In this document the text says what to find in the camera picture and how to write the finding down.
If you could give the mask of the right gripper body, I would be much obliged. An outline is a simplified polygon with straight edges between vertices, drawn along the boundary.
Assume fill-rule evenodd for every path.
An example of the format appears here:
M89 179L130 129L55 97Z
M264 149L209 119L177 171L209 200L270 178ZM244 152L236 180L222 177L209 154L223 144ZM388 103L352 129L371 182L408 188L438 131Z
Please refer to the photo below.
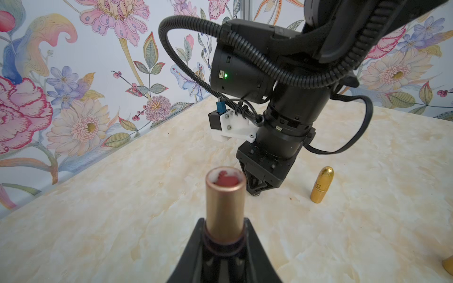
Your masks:
M297 159L297 153L284 159L260 149L256 142L244 142L236 158L247 179L247 192L258 196L262 191L279 188Z

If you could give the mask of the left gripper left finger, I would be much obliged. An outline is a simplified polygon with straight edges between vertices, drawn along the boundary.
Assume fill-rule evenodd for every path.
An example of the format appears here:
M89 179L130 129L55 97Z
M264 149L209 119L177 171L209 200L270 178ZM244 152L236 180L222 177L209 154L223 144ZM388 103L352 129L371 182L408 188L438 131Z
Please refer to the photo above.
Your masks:
M167 283L201 283L205 219L198 219L189 241Z

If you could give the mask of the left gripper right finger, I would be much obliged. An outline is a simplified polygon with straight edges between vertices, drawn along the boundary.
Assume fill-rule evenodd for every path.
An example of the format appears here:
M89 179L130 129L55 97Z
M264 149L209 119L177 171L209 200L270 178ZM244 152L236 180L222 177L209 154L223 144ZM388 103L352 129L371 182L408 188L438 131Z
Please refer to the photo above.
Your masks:
M245 283L282 283L248 218L244 219L246 236Z

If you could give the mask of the black lipstick tube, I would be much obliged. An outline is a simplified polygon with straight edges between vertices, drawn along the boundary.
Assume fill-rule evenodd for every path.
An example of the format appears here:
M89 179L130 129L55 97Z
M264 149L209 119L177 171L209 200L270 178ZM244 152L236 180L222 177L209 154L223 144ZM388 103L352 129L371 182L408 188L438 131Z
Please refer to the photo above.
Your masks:
M246 178L241 170L222 166L208 172L205 184L203 280L241 283L246 257Z

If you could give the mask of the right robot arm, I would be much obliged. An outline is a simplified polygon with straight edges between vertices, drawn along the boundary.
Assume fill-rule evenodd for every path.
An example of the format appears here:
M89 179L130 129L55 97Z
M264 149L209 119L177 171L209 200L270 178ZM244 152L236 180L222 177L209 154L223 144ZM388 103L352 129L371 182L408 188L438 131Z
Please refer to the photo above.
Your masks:
M186 75L217 98L209 114L219 135L243 139L236 157L247 192L281 186L299 152L311 145L313 123L329 100L350 102L342 87L356 88L354 71L390 34L439 7L441 1L307 1L301 32L254 21L216 24L173 15L159 25L163 48ZM217 39L211 79L200 79L174 51L173 29Z

